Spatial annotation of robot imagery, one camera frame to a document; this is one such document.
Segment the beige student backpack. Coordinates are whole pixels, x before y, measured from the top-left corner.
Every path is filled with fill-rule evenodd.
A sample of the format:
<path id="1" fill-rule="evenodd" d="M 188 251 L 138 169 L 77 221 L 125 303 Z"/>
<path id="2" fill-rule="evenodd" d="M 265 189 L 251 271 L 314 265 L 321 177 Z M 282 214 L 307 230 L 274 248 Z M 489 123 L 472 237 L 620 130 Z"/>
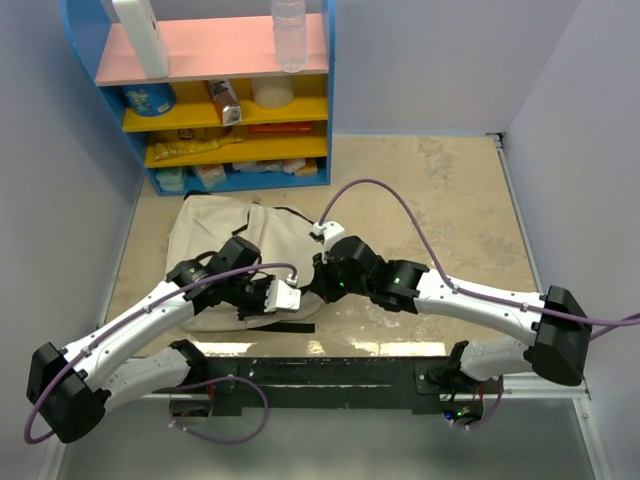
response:
<path id="1" fill-rule="evenodd" d="M 263 316 L 237 319 L 237 309 L 224 301 L 225 288 L 233 281 L 273 277 L 286 280 L 287 268 L 264 273 L 246 273 L 213 284 L 211 298 L 204 304 L 204 287 L 196 288 L 197 315 L 182 329 L 193 334 L 257 330 L 311 334 L 316 331 L 312 316 L 324 305 L 307 290 L 313 278 L 312 258 L 321 244 L 309 235 L 314 221 L 289 206 L 264 206 L 256 202 L 192 191 L 185 197 L 169 234 L 166 272 L 182 267 L 188 282 L 250 265 L 291 264 L 296 268 L 301 290 L 297 312 L 277 311 Z"/>

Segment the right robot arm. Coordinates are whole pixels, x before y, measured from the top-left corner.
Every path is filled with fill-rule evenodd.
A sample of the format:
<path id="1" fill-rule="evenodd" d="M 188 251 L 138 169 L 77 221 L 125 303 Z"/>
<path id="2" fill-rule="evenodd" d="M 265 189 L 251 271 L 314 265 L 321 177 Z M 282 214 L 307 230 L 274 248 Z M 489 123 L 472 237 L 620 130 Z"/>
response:
<path id="1" fill-rule="evenodd" d="M 544 295 L 444 281 L 424 264 L 384 260 L 357 236 L 347 236 L 312 260 L 309 289 L 326 303 L 353 294 L 390 312 L 441 315 L 502 333 L 487 343 L 462 341 L 433 380 L 459 393 L 505 374 L 534 372 L 555 384 L 582 383 L 592 328 L 572 293 L 552 286 Z"/>

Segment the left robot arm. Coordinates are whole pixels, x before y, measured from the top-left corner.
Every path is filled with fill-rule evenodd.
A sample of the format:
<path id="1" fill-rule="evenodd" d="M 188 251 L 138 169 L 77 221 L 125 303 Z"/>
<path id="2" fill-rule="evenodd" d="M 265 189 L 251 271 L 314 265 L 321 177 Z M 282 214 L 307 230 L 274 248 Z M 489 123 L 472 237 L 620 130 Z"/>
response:
<path id="1" fill-rule="evenodd" d="M 118 397 L 115 373 L 144 346 L 209 307 L 228 303 L 242 316 L 262 315 L 276 279 L 259 265 L 259 249 L 241 237 L 218 251 L 183 260 L 141 301 L 64 348 L 47 342 L 31 357 L 26 397 L 33 406 L 24 429 L 41 416 L 49 435 L 72 443 L 89 433 Z"/>

